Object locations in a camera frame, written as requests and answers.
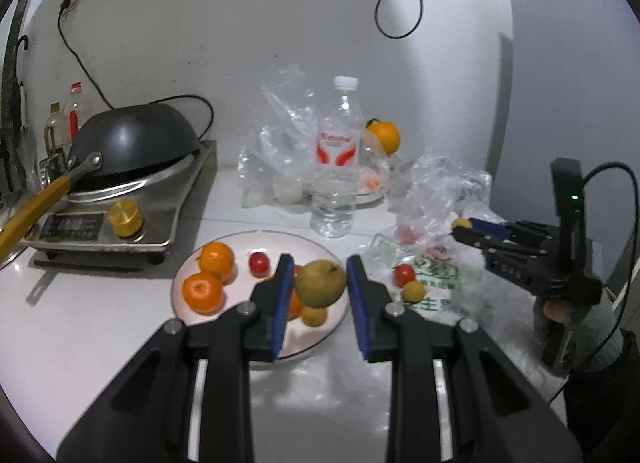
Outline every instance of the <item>black plug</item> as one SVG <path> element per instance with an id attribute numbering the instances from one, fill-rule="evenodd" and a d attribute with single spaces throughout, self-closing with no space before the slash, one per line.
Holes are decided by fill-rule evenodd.
<path id="1" fill-rule="evenodd" d="M 60 3 L 60 11 L 58 12 L 58 16 L 62 15 L 63 11 L 65 11 L 69 6 L 71 6 L 71 1 L 63 0 L 62 3 Z"/>

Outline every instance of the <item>table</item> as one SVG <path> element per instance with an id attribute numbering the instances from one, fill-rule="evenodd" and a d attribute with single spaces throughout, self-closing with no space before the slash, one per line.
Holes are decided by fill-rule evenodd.
<path id="1" fill-rule="evenodd" d="M 168 318 L 171 278 L 198 245 L 247 230 L 280 230 L 314 240 L 346 259 L 394 223 L 384 204 L 358 210 L 353 233 L 319 237 L 308 215 L 244 209 L 235 171 L 213 188 L 196 184 L 167 261 L 139 274 L 97 276 L 33 268 L 27 249 L 0 271 L 0 384 L 25 425 L 54 455 L 85 408 Z M 531 298 L 504 283 L 522 317 L 489 333 L 549 398 L 562 383 L 538 362 Z M 40 295 L 35 305 L 27 298 Z M 388 425 L 390 364 L 367 364 L 351 316 L 302 358 L 252 371 L 254 446 L 259 462 L 382 462 Z"/>

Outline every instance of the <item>white bottle cap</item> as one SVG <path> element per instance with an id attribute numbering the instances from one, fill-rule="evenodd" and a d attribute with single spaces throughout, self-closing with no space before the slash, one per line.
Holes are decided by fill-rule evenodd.
<path id="1" fill-rule="evenodd" d="M 356 91 L 358 89 L 358 79 L 353 77 L 335 77 L 334 87 L 345 91 Z"/>

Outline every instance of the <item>black hook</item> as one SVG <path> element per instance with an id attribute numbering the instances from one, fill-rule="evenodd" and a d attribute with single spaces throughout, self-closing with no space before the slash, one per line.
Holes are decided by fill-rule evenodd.
<path id="1" fill-rule="evenodd" d="M 14 57 L 14 79 L 18 79 L 18 50 L 20 49 L 20 44 L 24 42 L 24 50 L 27 51 L 29 49 L 29 37 L 26 35 L 21 36 L 18 39 L 17 44 L 15 45 L 15 57 Z"/>

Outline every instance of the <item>bolt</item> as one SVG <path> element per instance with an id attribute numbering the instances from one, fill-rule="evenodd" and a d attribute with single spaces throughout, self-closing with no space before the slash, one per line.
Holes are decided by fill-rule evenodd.
<path id="1" fill-rule="evenodd" d="M 236 311 L 240 315 L 244 315 L 245 317 L 248 317 L 249 315 L 252 315 L 253 313 L 255 313 L 256 309 L 257 309 L 257 306 L 255 305 L 255 303 L 251 302 L 250 300 L 245 300 L 244 302 L 241 302 L 236 306 Z"/>
<path id="2" fill-rule="evenodd" d="M 401 302 L 390 302 L 385 306 L 385 311 L 392 317 L 398 317 L 404 313 L 404 306 Z"/>
<path id="3" fill-rule="evenodd" d="M 170 318 L 167 322 L 164 323 L 162 329 L 164 329 L 165 333 L 175 335 L 176 333 L 180 332 L 183 325 L 183 322 L 179 318 Z"/>
<path id="4" fill-rule="evenodd" d="M 478 322 L 471 317 L 465 317 L 460 322 L 458 322 L 460 329 L 465 333 L 473 333 L 474 331 L 478 331 Z"/>

